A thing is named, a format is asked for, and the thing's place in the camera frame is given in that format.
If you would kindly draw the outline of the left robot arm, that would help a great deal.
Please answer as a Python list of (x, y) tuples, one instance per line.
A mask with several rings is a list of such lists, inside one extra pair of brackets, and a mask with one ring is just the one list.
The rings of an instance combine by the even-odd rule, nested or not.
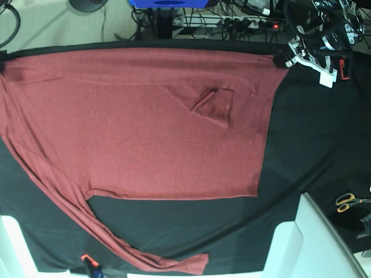
[(332, 59), (351, 58), (365, 34), (359, 10), (349, 1), (283, 1), (282, 9), (294, 38), (274, 57), (278, 68), (301, 64), (332, 73)]

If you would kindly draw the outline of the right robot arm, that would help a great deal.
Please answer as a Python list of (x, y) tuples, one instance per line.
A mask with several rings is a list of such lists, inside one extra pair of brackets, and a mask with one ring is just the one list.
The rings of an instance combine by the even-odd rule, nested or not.
[(21, 26), (21, 17), (12, 1), (1, 1), (1, 73), (5, 70), (8, 44), (14, 40)]

